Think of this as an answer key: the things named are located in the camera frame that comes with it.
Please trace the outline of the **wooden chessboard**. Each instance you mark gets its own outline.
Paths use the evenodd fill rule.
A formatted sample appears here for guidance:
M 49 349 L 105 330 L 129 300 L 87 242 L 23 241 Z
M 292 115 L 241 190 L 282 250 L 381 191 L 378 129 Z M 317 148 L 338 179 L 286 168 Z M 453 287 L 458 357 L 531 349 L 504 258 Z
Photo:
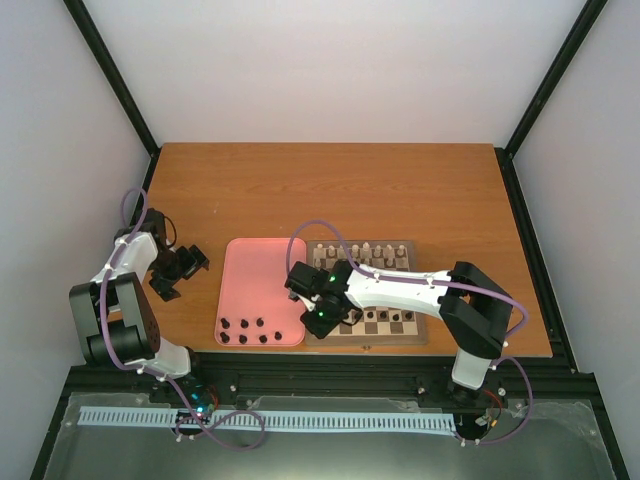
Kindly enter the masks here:
M 415 266 L 416 255 L 415 262 L 409 272 L 413 271 Z M 367 312 L 369 311 L 375 313 L 375 319 L 367 319 Z M 388 313 L 387 321 L 379 319 L 380 311 Z M 407 312 L 413 313 L 413 321 L 405 321 Z M 359 321 L 355 321 L 354 314 L 351 313 L 343 323 L 340 323 L 324 339 L 317 339 L 311 333 L 307 333 L 305 335 L 305 343 L 308 346 L 353 346 L 368 349 L 377 345 L 423 345 L 427 341 L 426 317 L 423 314 L 384 306 L 367 308 L 362 313 L 363 317 Z M 392 319 L 396 313 L 400 315 L 399 321 Z

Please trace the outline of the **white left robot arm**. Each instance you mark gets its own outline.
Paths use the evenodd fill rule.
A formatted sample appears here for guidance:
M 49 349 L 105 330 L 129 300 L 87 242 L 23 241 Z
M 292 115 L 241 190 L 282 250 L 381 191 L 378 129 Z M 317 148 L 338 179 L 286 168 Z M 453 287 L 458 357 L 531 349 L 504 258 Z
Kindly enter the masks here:
M 192 349 L 163 338 L 142 282 L 164 301 L 180 297 L 175 284 L 209 268 L 195 245 L 174 249 L 152 232 L 118 231 L 114 250 L 89 282 L 69 292 L 69 302 L 81 351 L 87 365 L 116 366 L 172 378 L 172 388 L 186 402 L 201 400 L 208 378 L 195 369 Z

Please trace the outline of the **pink plastic tray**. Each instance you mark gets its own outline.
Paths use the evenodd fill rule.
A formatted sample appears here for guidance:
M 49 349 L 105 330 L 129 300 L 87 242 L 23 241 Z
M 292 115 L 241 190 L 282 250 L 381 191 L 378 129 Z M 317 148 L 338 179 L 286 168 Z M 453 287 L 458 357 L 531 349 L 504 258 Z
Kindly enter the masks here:
M 289 290 L 284 284 L 286 262 L 305 262 L 306 244 L 296 239 L 292 249 L 288 250 L 288 243 L 287 238 L 236 238 L 229 242 L 214 330 L 214 338 L 219 345 L 287 348 L 303 342 L 305 327 L 300 316 L 305 307 L 302 302 L 289 298 Z M 230 322 L 229 329 L 222 328 L 222 318 Z M 263 327 L 256 325 L 258 318 L 264 319 Z M 242 319 L 249 322 L 247 329 L 240 327 Z M 274 339 L 276 331 L 283 334 L 280 341 Z M 229 335 L 227 344 L 221 342 L 221 332 Z M 245 345 L 239 343 L 240 335 L 247 336 Z M 268 337 L 266 344 L 259 342 L 260 335 Z

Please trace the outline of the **white chess pieces row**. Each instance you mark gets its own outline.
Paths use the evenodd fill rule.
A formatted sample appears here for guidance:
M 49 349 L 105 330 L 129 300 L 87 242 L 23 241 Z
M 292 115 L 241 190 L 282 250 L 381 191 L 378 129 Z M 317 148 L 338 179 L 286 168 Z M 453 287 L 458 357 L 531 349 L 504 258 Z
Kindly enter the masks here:
M 347 241 L 345 249 L 339 241 L 310 243 L 307 263 L 315 268 L 331 270 L 337 260 L 346 260 L 347 252 L 359 264 L 374 268 L 409 272 L 415 262 L 413 245 L 408 242 Z

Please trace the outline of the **controller board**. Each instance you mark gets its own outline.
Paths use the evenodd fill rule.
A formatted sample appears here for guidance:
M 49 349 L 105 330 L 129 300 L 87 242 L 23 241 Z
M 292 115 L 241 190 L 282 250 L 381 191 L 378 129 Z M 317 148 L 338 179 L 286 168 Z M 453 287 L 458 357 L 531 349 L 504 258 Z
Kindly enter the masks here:
M 216 387 L 212 384 L 196 384 L 195 386 L 179 384 L 179 387 L 186 402 L 183 402 L 178 408 L 176 423 L 197 425 L 193 415 L 189 412 L 189 409 L 192 409 L 196 416 L 207 424 L 219 407 Z
M 467 441 L 479 443 L 497 427 L 504 405 L 502 397 L 487 388 L 479 390 L 477 400 L 478 409 L 459 416 L 456 432 Z

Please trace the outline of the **right controller board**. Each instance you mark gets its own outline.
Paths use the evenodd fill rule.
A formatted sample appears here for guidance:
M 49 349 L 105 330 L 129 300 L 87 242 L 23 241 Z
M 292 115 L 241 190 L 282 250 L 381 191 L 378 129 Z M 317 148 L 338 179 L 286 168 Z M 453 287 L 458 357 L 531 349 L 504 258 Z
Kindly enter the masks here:
M 477 400 L 478 409 L 459 416 L 456 432 L 467 441 L 479 443 L 497 427 L 504 405 L 502 397 L 487 388 L 479 390 Z

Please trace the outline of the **left controller board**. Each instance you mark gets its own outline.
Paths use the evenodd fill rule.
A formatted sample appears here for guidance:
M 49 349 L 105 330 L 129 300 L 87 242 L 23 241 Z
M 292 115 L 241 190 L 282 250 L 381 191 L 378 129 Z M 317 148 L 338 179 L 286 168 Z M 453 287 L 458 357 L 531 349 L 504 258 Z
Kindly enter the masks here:
M 207 424 L 219 407 L 216 387 L 212 384 L 196 384 L 195 386 L 179 384 L 179 387 L 186 402 L 183 402 L 178 408 L 176 423 L 197 425 L 193 415 L 189 412 L 189 409 L 192 409 L 196 416 Z

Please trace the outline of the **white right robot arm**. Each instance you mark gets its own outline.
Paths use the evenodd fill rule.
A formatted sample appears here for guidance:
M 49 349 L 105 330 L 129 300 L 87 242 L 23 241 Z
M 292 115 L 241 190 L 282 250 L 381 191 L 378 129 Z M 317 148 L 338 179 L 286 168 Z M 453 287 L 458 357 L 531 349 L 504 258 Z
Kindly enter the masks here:
M 501 357 L 512 311 L 511 296 L 475 265 L 458 262 L 451 270 L 398 272 L 338 260 L 329 269 L 297 262 L 285 281 L 290 297 L 300 300 L 300 320 L 318 339 L 325 338 L 348 314 L 368 308 L 406 310 L 437 318 L 457 345 L 452 382 L 480 389 Z

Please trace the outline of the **black aluminium frame rail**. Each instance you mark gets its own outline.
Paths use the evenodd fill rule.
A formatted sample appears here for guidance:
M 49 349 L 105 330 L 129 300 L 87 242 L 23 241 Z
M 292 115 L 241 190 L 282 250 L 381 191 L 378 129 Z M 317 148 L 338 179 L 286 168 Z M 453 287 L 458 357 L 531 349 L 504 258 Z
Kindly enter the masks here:
M 603 400 L 594 375 L 580 373 L 564 359 L 509 361 L 487 376 L 509 399 L 585 400 L 600 409 Z M 435 385 L 445 385 L 453 360 L 443 356 L 371 356 L 200 353 L 196 376 L 215 388 L 221 403 L 239 406 L 261 396 L 389 397 L 434 403 Z

